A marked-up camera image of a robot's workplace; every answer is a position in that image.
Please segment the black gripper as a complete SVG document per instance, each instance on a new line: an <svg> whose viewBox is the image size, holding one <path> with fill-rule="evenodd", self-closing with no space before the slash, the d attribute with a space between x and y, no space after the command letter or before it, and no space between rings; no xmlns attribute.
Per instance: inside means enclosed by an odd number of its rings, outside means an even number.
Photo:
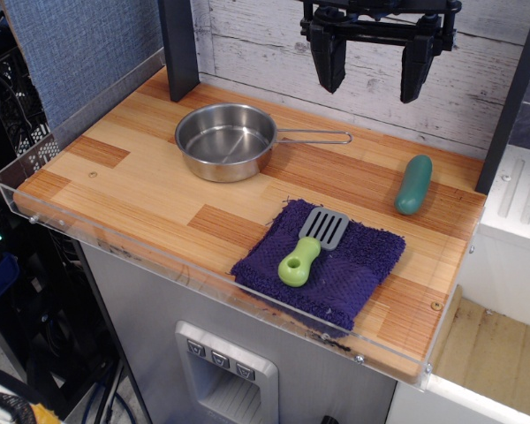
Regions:
<svg viewBox="0 0 530 424"><path fill-rule="evenodd" d="M453 48L459 1L305 1L300 33L320 85L334 94L345 78L346 41L404 46L400 101L416 100L434 56Z"/></svg>

